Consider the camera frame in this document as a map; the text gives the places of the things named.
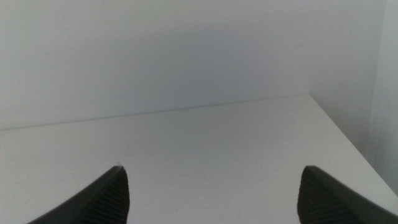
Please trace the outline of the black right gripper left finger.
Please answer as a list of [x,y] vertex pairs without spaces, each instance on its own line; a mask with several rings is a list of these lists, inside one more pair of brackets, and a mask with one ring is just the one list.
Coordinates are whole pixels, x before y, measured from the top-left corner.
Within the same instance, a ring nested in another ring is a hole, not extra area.
[[129,205],[126,170],[122,166],[114,166],[82,191],[29,224],[126,224]]

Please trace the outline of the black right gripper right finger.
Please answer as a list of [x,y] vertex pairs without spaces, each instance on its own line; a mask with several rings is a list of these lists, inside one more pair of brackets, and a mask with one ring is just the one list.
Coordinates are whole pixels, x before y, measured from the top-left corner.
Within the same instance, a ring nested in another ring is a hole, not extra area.
[[397,224],[397,215],[317,166],[306,166],[302,172],[297,213],[304,224]]

